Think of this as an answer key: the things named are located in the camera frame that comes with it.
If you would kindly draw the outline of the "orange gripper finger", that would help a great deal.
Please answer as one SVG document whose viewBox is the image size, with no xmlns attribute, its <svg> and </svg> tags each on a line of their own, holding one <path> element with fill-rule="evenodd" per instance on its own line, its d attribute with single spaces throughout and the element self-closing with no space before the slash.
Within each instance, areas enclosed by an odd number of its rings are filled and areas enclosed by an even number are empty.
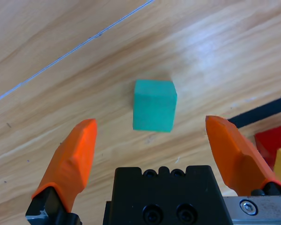
<svg viewBox="0 0 281 225">
<path fill-rule="evenodd" d="M 31 225 L 82 224 L 72 208 L 87 186 L 96 136 L 96 120 L 83 120 L 56 149 L 25 214 Z"/>
<path fill-rule="evenodd" d="M 210 148 L 226 186 L 239 196 L 251 195 L 273 184 L 281 195 L 281 181 L 268 166 L 256 147 L 238 128 L 219 116 L 206 117 Z"/>
</svg>

